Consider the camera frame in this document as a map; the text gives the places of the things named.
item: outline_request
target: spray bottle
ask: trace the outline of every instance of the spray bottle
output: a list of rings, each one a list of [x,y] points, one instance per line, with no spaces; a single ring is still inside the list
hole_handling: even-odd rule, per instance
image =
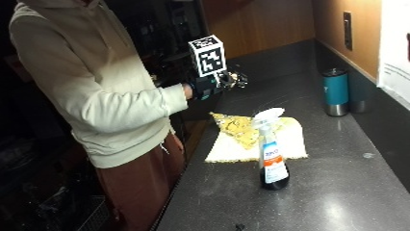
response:
[[[280,120],[280,115],[284,111],[285,109],[282,108],[272,108],[258,113],[253,119],[253,127],[258,129],[260,182],[268,190],[280,190],[290,180],[290,173],[272,128],[272,123]]]

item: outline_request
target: brown pants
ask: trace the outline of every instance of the brown pants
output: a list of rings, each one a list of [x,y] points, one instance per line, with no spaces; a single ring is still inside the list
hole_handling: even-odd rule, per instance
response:
[[[173,135],[145,155],[111,168],[97,168],[105,194],[132,231],[151,230],[184,170],[184,150]]]

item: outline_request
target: wooden wall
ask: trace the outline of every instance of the wooden wall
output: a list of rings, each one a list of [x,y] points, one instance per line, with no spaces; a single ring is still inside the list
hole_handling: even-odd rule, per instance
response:
[[[377,79],[382,0],[312,0],[317,40]],[[353,45],[344,43],[344,11],[352,12]]]
[[[203,0],[201,4],[209,33],[222,41],[228,59],[316,36],[310,0]]]

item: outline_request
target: hoodie sleeve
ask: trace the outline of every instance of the hoodie sleeve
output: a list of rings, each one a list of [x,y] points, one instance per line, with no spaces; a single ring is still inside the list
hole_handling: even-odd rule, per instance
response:
[[[115,133],[169,117],[188,107],[181,85],[139,93],[105,92],[64,37],[41,17],[11,23],[20,61],[57,110],[99,133]]]

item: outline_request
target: wall outlet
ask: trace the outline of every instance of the wall outlet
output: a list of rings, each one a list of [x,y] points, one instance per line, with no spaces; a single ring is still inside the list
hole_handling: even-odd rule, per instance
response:
[[[352,36],[352,13],[344,12],[344,27],[345,27],[345,46],[349,50],[354,49]]]

